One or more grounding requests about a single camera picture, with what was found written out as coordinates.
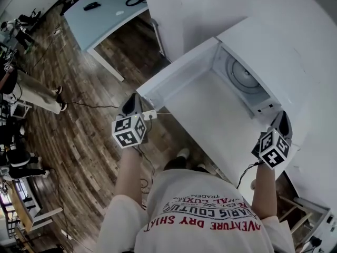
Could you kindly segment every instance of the wooden floor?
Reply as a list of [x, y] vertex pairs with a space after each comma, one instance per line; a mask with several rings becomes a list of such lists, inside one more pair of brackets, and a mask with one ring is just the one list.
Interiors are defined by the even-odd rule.
[[[125, 77], [121, 83], [89, 54], [81, 52], [67, 22], [59, 16], [60, 10], [57, 7], [46, 14], [46, 20], [33, 34], [38, 46], [25, 56], [23, 67], [50, 89], [62, 85], [65, 101], [119, 106], [152, 76], [152, 68], [161, 57], [154, 33], [143, 21], [138, 18], [130, 21], [97, 48]], [[147, 18], [148, 12], [145, 12], [142, 19]], [[63, 34], [47, 50], [50, 35], [58, 26]], [[70, 105], [59, 115], [41, 108], [29, 111], [27, 145], [31, 152], [43, 157], [45, 166], [53, 168], [47, 179], [37, 178], [31, 182], [44, 211], [61, 205], [67, 217], [65, 221], [64, 215], [59, 213], [53, 217], [52, 224], [31, 235], [48, 234], [34, 240], [33, 248], [37, 252], [55, 247], [57, 242], [68, 252], [72, 251], [71, 245], [74, 252], [85, 252], [76, 242], [67, 241], [61, 229], [67, 229], [86, 247], [95, 248], [113, 196], [121, 157], [121, 150], [111, 136], [115, 115], [114, 108], [90, 109], [78, 105]], [[192, 161], [210, 162], [179, 123], [170, 115], [163, 115], [153, 122], [149, 142], [142, 148], [158, 173], [183, 147], [191, 149]], [[145, 191], [151, 186], [152, 164], [147, 161], [142, 164], [142, 178], [149, 182]]]

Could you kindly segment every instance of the white table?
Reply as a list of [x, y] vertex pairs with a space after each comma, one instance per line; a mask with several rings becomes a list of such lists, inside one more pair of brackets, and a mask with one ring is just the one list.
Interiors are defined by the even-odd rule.
[[[79, 0], [64, 14], [82, 51], [89, 52], [119, 81], [124, 78], [96, 51], [95, 47], [122, 25], [147, 10], [146, 3], [126, 6], [127, 0]], [[100, 7], [84, 11], [83, 8], [98, 2]]]

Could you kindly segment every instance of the black wire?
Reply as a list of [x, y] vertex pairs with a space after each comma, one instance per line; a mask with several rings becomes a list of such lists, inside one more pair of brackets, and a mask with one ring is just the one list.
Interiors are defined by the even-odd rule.
[[[63, 216], [64, 216], [65, 232], [67, 233], [66, 238], [67, 238], [67, 240], [69, 240], [69, 237], [68, 237], [68, 235], [69, 235], [69, 232], [68, 232], [68, 219], [67, 219], [67, 216], [65, 215], [63, 201], [62, 201], [61, 195], [60, 195], [60, 178], [58, 177], [58, 173], [57, 173], [57, 171], [54, 168], [51, 168], [51, 170], [53, 170], [55, 172], [55, 174], [56, 174], [56, 178], [57, 178], [57, 197], [58, 197], [58, 201], [60, 203], [60, 206], [61, 206], [62, 212], [63, 212]], [[69, 242], [69, 244], [72, 247], [72, 253], [73, 253], [74, 252], [74, 246], [73, 246], [73, 244], [71, 242]]]
[[147, 135], [149, 134], [149, 132], [152, 130], [152, 116], [150, 115], [150, 129], [147, 131]]
[[154, 173], [156, 172], [156, 169], [153, 167], [153, 164], [151, 162], [150, 159], [147, 158], [147, 156], [145, 155], [145, 153], [143, 152], [143, 150], [140, 148], [140, 146], [138, 145], [138, 149], [140, 150], [141, 154], [143, 155], [143, 157], [150, 163], [151, 167], [152, 167], [152, 172], [151, 172], [151, 184], [153, 184], [153, 176]]
[[13, 94], [14, 96], [15, 96], [15, 102], [13, 102], [13, 103], [9, 103], [8, 104], [8, 106], [13, 106], [13, 105], [15, 105], [16, 104], [16, 102], [18, 102], [19, 100], [20, 100], [20, 98], [22, 97], [22, 89], [21, 89], [21, 86], [19, 85], [19, 83], [18, 82], [16, 82], [17, 83], [17, 85], [19, 86], [19, 88], [20, 88], [20, 96], [19, 96], [19, 98], [17, 99], [16, 98], [16, 96], [15, 96], [15, 94]]
[[261, 161], [258, 161], [258, 162], [254, 163], [254, 164], [250, 164], [250, 165], [248, 166], [248, 168], [245, 169], [244, 172], [243, 172], [243, 174], [241, 175], [240, 180], [239, 180], [239, 184], [237, 185], [236, 189], [239, 188], [239, 186], [240, 186], [240, 184], [241, 184], [241, 180], [242, 180], [242, 178], [244, 177], [244, 175], [247, 173], [247, 171], [248, 171], [249, 169], [251, 169], [252, 167], [258, 166], [258, 165], [261, 165], [261, 164], [263, 164], [263, 162], [261, 162]]
[[53, 44], [53, 42], [54, 42], [54, 39], [52, 39], [52, 41], [49, 43], [48, 48], [45, 50], [44, 54], [42, 54], [41, 58], [40, 58], [40, 59], [36, 62], [36, 64], [33, 66], [32, 71], [33, 71], [33, 69], [35, 69], [36, 65], [41, 61], [41, 59], [45, 56], [45, 54], [47, 53], [49, 47]]
[[65, 102], [66, 104], [77, 104], [77, 105], [81, 105], [81, 106], [86, 106], [86, 107], [89, 107], [89, 108], [92, 108], [92, 109], [96, 109], [96, 108], [115, 108], [115, 109], [118, 109], [119, 107], [116, 107], [116, 106], [112, 106], [112, 105], [108, 105], [108, 106], [90, 106], [90, 105], [87, 105], [87, 104], [82, 104], [82, 103], [78, 103], [78, 102]]

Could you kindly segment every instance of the cable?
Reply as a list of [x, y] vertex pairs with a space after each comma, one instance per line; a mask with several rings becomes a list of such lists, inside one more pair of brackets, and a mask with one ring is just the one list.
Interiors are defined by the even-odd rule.
[[140, 150], [141, 154], [143, 155], [143, 157], [150, 163], [151, 167], [152, 167], [152, 172], [151, 172], [151, 183], [153, 184], [153, 176], [154, 173], [156, 172], [156, 169], [153, 167], [152, 162], [150, 161], [150, 159], [147, 158], [147, 156], [145, 155], [145, 153], [143, 152], [143, 150], [140, 148], [140, 146], [138, 145], [138, 149]]
[[82, 103], [78, 103], [78, 102], [64, 102], [66, 104], [77, 104], [77, 105], [81, 105], [81, 106], [86, 106], [86, 107], [89, 107], [89, 108], [92, 108], [92, 109], [96, 109], [96, 108], [115, 108], [115, 109], [118, 109], [119, 107], [116, 107], [116, 106], [112, 106], [112, 105], [108, 105], [108, 106], [90, 106], [90, 105], [87, 105], [87, 104], [82, 104]]
[[[68, 220], [67, 220], [67, 216], [65, 215], [65, 212], [64, 212], [63, 201], [61, 200], [61, 195], [60, 195], [60, 178], [58, 177], [58, 173], [57, 173], [57, 171], [54, 168], [51, 168], [51, 170], [54, 170], [54, 172], [56, 174], [56, 177], [57, 177], [57, 197], [58, 197], [58, 201], [60, 203], [60, 206], [61, 206], [62, 212], [63, 212], [63, 216], [64, 216], [65, 232], [67, 233], [66, 237], [67, 237], [67, 240], [70, 241], [69, 236], [68, 236], [69, 235], [69, 233], [68, 233]], [[74, 252], [74, 246], [72, 245], [71, 242], [69, 242], [69, 244], [72, 247], [72, 253], [73, 253]]]
[[32, 71], [33, 71], [33, 69], [35, 69], [35, 67], [36, 67], [37, 64], [41, 61], [41, 59], [45, 56], [45, 54], [47, 53], [49, 47], [52, 45], [53, 42], [54, 42], [54, 39], [52, 39], [52, 41], [50, 42], [48, 48], [47, 48], [47, 49], [45, 50], [45, 52], [42, 54], [41, 58], [35, 63], [35, 65], [34, 65], [33, 68], [32, 68]]
[[41, 59], [45, 56], [45, 54], [47, 53], [48, 49], [49, 49], [50, 46], [55, 42], [55, 40], [56, 40], [59, 36], [63, 35], [63, 29], [62, 29], [62, 28], [59, 28], [59, 27], [60, 27], [60, 25], [58, 24], [58, 25], [56, 26], [54, 32], [53, 32], [51, 35], [48, 36], [48, 37], [50, 37], [50, 36], [53, 37], [53, 38], [52, 38], [52, 41], [49, 43], [48, 48], [47, 48], [47, 49], [45, 50], [45, 52], [42, 54], [41, 58], [35, 63], [35, 65], [34, 65], [33, 68], [32, 68], [32, 71], [33, 71], [33, 69], [35, 69], [35, 67], [36, 67], [37, 64], [41, 61]]
[[18, 101], [20, 100], [21, 96], [22, 96], [22, 89], [21, 89], [21, 86], [19, 85], [19, 83], [18, 83], [18, 82], [16, 82], [16, 83], [17, 83], [17, 85], [18, 85], [18, 86], [19, 86], [19, 88], [20, 88], [20, 93], [21, 93], [21, 94], [20, 94], [19, 98], [17, 99], [17, 98], [16, 98], [16, 96], [15, 96], [15, 94], [13, 94], [13, 93], [12, 93], [12, 94], [13, 94], [13, 96], [15, 97], [15, 102], [13, 102], [13, 103], [9, 103], [9, 104], [8, 104], [8, 106], [13, 106], [13, 105], [15, 105], [15, 104], [16, 104], [16, 102], [18, 102]]
[[150, 129], [147, 131], [147, 134], [149, 134], [149, 132], [152, 130], [152, 115], [149, 116], [150, 117]]
[[251, 169], [251, 168], [254, 167], [254, 166], [258, 166], [258, 165], [262, 165], [262, 164], [263, 164], [262, 161], [258, 161], [258, 162], [254, 163], [254, 164], [250, 164], [250, 165], [248, 166], [248, 168], [245, 169], [244, 172], [243, 172], [243, 174], [241, 175], [241, 177], [240, 177], [240, 179], [239, 179], [239, 184], [237, 185], [236, 189], [239, 188], [239, 186], [240, 186], [240, 184], [241, 184], [242, 178], [244, 177], [244, 175], [247, 173], [247, 171], [248, 171], [249, 169]]

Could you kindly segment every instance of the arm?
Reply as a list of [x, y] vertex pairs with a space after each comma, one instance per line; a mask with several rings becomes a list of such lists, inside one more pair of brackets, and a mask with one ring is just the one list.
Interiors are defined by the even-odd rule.
[[141, 162], [142, 158], [135, 149], [123, 149], [121, 168], [115, 187], [115, 196], [126, 195], [140, 206], [142, 206]]
[[5, 74], [5, 76], [2, 78], [2, 80], [0, 81], [0, 90], [2, 89], [2, 87], [4, 87], [7, 79], [9, 78], [9, 75], [14, 71], [14, 68], [11, 66], [11, 69]]
[[252, 210], [261, 220], [277, 213], [275, 171], [266, 164], [257, 167]]

